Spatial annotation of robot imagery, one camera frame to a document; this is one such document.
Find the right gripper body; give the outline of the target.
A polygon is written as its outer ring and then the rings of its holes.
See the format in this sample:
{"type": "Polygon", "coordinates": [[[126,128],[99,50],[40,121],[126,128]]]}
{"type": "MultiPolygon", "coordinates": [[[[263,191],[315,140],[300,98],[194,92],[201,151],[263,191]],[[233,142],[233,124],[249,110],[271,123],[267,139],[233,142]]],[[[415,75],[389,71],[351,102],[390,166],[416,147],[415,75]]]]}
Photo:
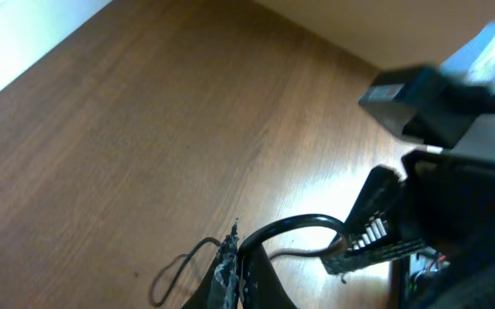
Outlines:
{"type": "Polygon", "coordinates": [[[447,253],[495,255],[495,161],[414,150],[395,223],[447,253]]]}

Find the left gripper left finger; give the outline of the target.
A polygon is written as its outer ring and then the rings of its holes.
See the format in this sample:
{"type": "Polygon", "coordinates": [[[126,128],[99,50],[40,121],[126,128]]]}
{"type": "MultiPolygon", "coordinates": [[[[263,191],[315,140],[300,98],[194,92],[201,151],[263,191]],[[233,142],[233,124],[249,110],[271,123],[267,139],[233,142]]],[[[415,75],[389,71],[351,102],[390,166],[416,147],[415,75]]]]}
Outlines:
{"type": "Polygon", "coordinates": [[[238,227],[220,243],[199,287],[182,309],[236,309],[238,306],[238,227]]]}

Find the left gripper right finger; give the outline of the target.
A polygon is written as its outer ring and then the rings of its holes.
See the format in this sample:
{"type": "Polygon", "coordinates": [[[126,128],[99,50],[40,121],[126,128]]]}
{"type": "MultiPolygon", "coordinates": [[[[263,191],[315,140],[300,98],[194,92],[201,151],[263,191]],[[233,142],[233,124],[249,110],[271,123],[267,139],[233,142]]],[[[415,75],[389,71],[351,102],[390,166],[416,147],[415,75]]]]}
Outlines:
{"type": "Polygon", "coordinates": [[[262,245],[248,252],[243,260],[240,297],[244,309],[296,309],[262,245]]]}

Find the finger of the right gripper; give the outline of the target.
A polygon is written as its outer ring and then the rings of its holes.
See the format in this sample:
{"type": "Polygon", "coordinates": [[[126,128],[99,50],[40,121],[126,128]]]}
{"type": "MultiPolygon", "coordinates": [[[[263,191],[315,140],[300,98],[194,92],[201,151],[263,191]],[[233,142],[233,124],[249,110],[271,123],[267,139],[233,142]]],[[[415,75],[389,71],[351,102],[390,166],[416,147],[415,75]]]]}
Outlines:
{"type": "Polygon", "coordinates": [[[321,261],[328,274],[341,275],[373,264],[401,259],[422,251],[426,247],[427,244],[423,239],[401,240],[387,245],[373,243],[362,249],[322,257],[321,261]]]}
{"type": "Polygon", "coordinates": [[[398,174],[384,166],[370,170],[345,221],[351,249],[398,242],[399,208],[403,199],[398,174]]]}

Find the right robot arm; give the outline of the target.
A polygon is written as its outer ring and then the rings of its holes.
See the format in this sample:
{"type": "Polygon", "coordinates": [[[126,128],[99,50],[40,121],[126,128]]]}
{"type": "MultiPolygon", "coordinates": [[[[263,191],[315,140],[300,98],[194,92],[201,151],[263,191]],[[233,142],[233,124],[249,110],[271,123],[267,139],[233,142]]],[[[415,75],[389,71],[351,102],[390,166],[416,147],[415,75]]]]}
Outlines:
{"type": "Polygon", "coordinates": [[[323,257],[342,275],[428,247],[446,256],[412,308],[495,308],[495,162],[414,150],[407,177],[371,170],[341,231],[343,253],[323,257]]]}

